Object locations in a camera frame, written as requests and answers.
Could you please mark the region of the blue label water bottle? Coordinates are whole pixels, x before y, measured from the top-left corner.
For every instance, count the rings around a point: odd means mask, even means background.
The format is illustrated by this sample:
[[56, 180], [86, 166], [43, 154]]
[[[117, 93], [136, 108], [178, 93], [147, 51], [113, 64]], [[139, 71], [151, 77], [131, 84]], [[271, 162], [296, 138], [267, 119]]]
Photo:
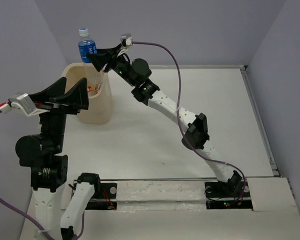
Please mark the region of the blue label water bottle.
[[90, 81], [90, 84], [97, 87], [103, 83], [103, 78], [100, 75], [100, 73], [95, 69], [91, 60], [87, 57], [87, 54], [97, 53], [96, 43], [90, 37], [87, 28], [85, 27], [80, 28], [78, 32], [79, 32], [78, 50], [79, 50], [80, 58], [85, 67], [87, 78]]

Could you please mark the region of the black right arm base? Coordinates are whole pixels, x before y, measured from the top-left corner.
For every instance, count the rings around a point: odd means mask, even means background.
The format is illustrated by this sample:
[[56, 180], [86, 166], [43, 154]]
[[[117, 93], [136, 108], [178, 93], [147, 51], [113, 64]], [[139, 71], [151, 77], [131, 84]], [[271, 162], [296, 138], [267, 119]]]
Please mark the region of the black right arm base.
[[253, 209], [249, 185], [240, 183], [236, 192], [225, 193], [220, 189], [221, 182], [208, 181], [204, 183], [204, 195], [207, 210]]

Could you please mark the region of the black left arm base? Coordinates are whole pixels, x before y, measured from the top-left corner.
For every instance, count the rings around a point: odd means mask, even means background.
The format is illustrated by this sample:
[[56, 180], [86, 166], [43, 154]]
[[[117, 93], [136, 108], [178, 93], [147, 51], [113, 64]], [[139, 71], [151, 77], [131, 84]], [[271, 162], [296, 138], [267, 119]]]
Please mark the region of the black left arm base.
[[116, 181], [102, 181], [100, 191], [95, 193], [89, 200], [86, 210], [111, 211], [117, 209], [117, 188]]

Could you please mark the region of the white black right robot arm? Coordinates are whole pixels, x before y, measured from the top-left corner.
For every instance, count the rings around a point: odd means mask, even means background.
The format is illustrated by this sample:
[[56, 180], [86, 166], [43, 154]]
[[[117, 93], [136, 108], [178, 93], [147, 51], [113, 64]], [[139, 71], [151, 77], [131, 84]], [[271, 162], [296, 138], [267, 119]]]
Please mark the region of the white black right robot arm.
[[112, 70], [133, 87], [134, 98], [144, 105], [157, 110], [176, 123], [182, 135], [182, 144], [201, 157], [214, 172], [225, 196], [232, 196], [239, 189], [244, 176], [234, 165], [221, 160], [210, 143], [208, 120], [203, 113], [193, 113], [173, 101], [150, 80], [152, 71], [142, 58], [129, 61], [121, 46], [101, 49], [98, 53], [88, 53], [86, 57], [97, 71], [107, 73]]

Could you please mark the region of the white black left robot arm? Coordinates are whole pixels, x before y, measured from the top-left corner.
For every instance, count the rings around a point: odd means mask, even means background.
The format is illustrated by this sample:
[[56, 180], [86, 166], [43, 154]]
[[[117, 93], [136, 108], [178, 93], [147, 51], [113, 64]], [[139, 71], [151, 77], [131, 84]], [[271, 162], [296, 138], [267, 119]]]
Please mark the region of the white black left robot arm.
[[39, 116], [40, 133], [21, 137], [15, 152], [22, 167], [31, 171], [30, 186], [39, 230], [36, 240], [77, 240], [75, 227], [83, 220], [88, 202], [100, 194], [101, 179], [96, 173], [82, 173], [75, 181], [74, 194], [62, 212], [62, 196], [67, 182], [68, 156], [62, 155], [67, 115], [89, 108], [87, 79], [81, 78], [66, 90], [61, 77], [34, 94], [10, 98], [12, 109], [27, 117]]

